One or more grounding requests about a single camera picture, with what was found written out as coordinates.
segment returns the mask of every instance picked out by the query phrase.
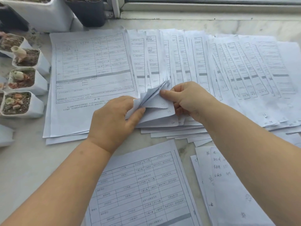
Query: hand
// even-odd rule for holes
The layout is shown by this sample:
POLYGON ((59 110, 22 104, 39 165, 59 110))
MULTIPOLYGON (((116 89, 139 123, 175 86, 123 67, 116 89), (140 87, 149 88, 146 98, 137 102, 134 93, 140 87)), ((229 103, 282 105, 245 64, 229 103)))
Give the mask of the hand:
POLYGON ((219 101, 195 82, 185 82, 176 85, 171 90, 161 90, 160 95, 174 102, 175 113, 189 114, 198 122, 201 122, 204 110, 219 101))
POLYGON ((125 116, 133 108, 133 100, 133 97, 121 96, 96 110, 87 140, 113 154, 133 132, 145 112, 145 108, 138 109, 126 121, 125 116))

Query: marble windowsill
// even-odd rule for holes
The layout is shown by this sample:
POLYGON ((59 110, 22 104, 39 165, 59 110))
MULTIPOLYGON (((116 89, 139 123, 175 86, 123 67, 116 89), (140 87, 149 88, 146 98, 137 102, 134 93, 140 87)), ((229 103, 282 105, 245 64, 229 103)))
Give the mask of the marble windowsill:
MULTIPOLYGON (((294 41, 301 44, 301 22, 287 20, 157 20, 119 19, 108 20, 102 29, 123 26, 126 29, 205 30, 209 34, 271 35, 279 41, 294 41)), ((82 31, 77 21, 72 31, 82 31)), ((49 35, 40 36, 45 57, 51 61, 49 35)), ((11 59, 0 58, 0 75, 4 76, 13 67, 11 59)), ((41 97, 47 102, 47 96, 41 97)), ((0 223, 4 221, 45 179, 62 163, 81 142, 74 141, 56 145, 45 145, 42 139, 44 118, 35 120, 8 120, 0 123, 16 130, 15 143, 0 149, 0 223)), ((166 138, 150 138, 149 134, 134 133, 118 148, 116 155, 125 154, 166 141, 166 138)), ((190 156, 195 154, 193 143, 176 140, 183 167, 195 198, 203 225, 210 225, 203 198, 198 187, 190 156)))

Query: skin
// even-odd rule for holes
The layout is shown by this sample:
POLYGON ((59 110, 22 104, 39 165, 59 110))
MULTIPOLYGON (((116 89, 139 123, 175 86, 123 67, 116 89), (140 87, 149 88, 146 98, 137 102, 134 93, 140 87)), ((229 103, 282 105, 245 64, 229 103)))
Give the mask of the skin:
MULTIPOLYGON (((205 126, 246 189, 276 225, 301 225, 298 147, 217 101, 197 83, 182 83, 160 93, 174 102, 177 115, 190 114, 205 126)), ((2 226, 80 225, 103 169, 143 116, 145 110, 139 109, 125 121, 132 107, 133 98, 123 96, 96 110, 87 140, 2 226)))

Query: person's right hand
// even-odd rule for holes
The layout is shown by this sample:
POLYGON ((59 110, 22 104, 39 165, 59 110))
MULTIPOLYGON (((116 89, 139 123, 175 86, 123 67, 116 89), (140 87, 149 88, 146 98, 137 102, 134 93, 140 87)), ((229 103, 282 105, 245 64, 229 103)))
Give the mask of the person's right hand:
POLYGON ((177 115, 189 114, 198 122, 201 122, 208 106, 219 103, 214 96, 195 82, 185 82, 176 85, 171 90, 161 90, 160 95, 174 102, 177 115))

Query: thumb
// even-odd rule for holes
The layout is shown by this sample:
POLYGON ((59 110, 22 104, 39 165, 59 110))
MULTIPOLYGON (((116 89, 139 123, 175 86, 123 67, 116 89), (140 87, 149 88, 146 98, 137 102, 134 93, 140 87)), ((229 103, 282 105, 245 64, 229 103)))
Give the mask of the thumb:
POLYGON ((145 108, 140 108, 137 109, 128 119, 126 125, 130 128, 130 129, 134 129, 136 127, 136 125, 139 123, 139 121, 141 120, 141 118, 143 117, 143 114, 145 112, 145 108))
POLYGON ((169 101, 172 101, 172 102, 179 102, 180 93, 181 92, 175 92, 175 91, 165 90, 165 89, 160 91, 161 97, 163 97, 169 101))

